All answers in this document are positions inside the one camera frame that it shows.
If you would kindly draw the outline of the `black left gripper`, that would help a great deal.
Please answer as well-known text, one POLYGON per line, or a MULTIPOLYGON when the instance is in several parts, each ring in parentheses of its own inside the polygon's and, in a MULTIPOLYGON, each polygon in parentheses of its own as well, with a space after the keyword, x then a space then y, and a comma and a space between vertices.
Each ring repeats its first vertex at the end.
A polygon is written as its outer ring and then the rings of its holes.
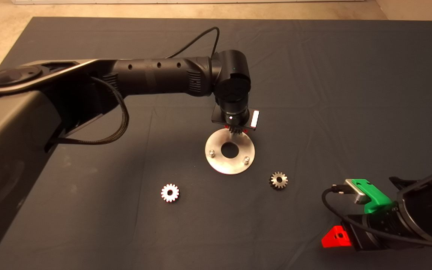
POLYGON ((211 115, 211 121, 223 125, 227 131, 242 131, 247 133, 249 129, 255 130, 259 119, 259 110, 245 108, 240 112, 228 112, 216 105, 211 115))

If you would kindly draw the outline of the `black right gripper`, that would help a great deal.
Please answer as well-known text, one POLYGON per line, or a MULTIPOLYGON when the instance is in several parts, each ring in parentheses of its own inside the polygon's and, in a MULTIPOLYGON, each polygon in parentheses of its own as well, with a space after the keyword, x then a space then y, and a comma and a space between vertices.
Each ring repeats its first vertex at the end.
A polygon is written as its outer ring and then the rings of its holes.
POLYGON ((323 248, 351 247, 356 251, 376 251, 377 240, 372 234, 341 220, 341 225, 333 226, 322 238, 323 248))

